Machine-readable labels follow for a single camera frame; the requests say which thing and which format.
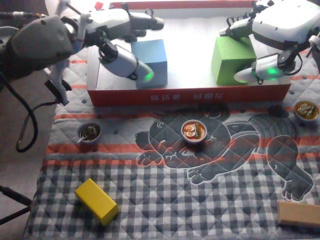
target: miniature ramen bowl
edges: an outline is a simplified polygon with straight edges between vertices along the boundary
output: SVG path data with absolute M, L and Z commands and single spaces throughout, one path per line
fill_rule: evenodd
M 87 121 L 81 124 L 77 130 L 77 137 L 80 140 L 88 131 L 93 131 L 92 136 L 88 136 L 80 141 L 80 143 L 89 144 L 95 143 L 101 135 L 101 126 L 94 121 Z
M 308 106 L 315 107 L 313 116 L 311 118 L 306 118 L 298 112 L 298 109 L 301 107 L 302 104 L 307 104 Z M 319 107 L 312 101 L 301 100 L 301 101 L 298 101 L 294 106 L 294 115 L 302 123 L 306 123 L 306 124 L 312 123 L 319 117 Z
M 191 139 L 191 138 L 188 138 L 186 137 L 185 135 L 185 127 L 187 125 L 191 125 L 191 124 L 199 124 L 201 126 L 201 128 L 204 130 L 204 132 L 201 134 L 201 138 L 199 139 Z M 201 143 L 205 138 L 206 138 L 206 135 L 207 135 L 207 128 L 206 128 L 206 125 L 204 125 L 201 121 L 198 121 L 198 120 L 188 120 L 186 121 L 184 124 L 182 124 L 182 127 L 181 127 L 181 134 L 184 138 L 184 140 L 190 144 L 199 144 Z

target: green cube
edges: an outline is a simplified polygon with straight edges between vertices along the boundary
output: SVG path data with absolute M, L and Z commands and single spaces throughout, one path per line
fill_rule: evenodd
M 234 40 L 228 36 L 219 36 L 215 40 L 212 56 L 212 70 L 217 85 L 246 85 L 238 82 L 234 75 L 250 66 L 257 57 L 248 37 Z

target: blue block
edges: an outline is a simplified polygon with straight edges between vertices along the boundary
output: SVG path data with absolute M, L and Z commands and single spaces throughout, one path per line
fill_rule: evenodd
M 162 39 L 131 43 L 131 52 L 154 71 L 150 82 L 136 82 L 137 88 L 163 87 L 168 84 L 168 63 Z

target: quilted mat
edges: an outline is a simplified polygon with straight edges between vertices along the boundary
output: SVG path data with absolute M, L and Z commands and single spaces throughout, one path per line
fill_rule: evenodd
M 278 224 L 277 201 L 320 204 L 319 121 L 299 123 L 299 100 L 320 104 L 313 58 L 291 78 L 283 102 L 93 107 L 87 50 L 64 79 L 70 104 L 55 111 L 25 239 L 320 239 L 320 229 Z M 202 121 L 203 144 L 186 145 L 181 125 Z M 77 144 L 86 121 L 98 144 Z M 118 204 L 106 227 L 76 198 L 88 178 Z

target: white bowl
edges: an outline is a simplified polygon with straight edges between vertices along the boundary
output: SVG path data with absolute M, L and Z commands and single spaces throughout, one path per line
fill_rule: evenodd
M 92 140 L 82 140 L 80 143 L 85 143 L 85 144 L 89 144 L 89 143 L 94 143 L 98 140 L 98 138 L 100 137 L 101 135 L 101 131 L 102 131 L 102 128 L 101 128 L 101 125 L 95 121 L 87 121 L 85 123 L 82 123 L 79 127 L 78 127 L 78 130 L 77 130 L 77 137 L 78 137 L 78 140 L 81 139 L 81 136 L 80 136 L 80 133 L 82 132 L 82 130 L 88 126 L 98 126 L 100 128 L 100 132 L 98 134 L 98 136 L 95 138 L 95 139 L 92 139 Z
M 185 135 L 184 135 L 184 128 L 186 125 L 190 124 L 190 123 L 198 123 L 201 125 L 201 127 L 204 127 L 204 136 L 200 139 L 195 139 L 195 140 L 190 140 L 188 139 Z M 181 135 L 183 136 L 184 140 L 187 141 L 188 143 L 190 144 L 198 144 L 198 143 L 201 143 L 205 138 L 206 138 L 206 135 L 207 135 L 207 127 L 206 125 L 204 125 L 203 122 L 201 121 L 198 121 L 198 120 L 188 120 L 186 121 L 184 124 L 182 124 L 181 126 Z
M 301 104 L 301 103 L 307 103 L 307 104 L 312 104 L 316 107 L 318 113 L 319 113 L 319 107 L 318 105 L 316 105 L 314 102 L 312 101 L 308 101 L 308 100 L 301 100 L 301 101 L 298 101 L 295 105 L 294 105 L 294 115 L 296 118 L 298 118 L 301 122 L 303 123 L 311 123 L 311 122 L 314 122 L 318 117 L 319 117 L 319 114 L 314 118 L 314 119 L 306 119 L 302 116 L 300 116 L 297 111 L 296 111 L 296 107 L 297 105 Z

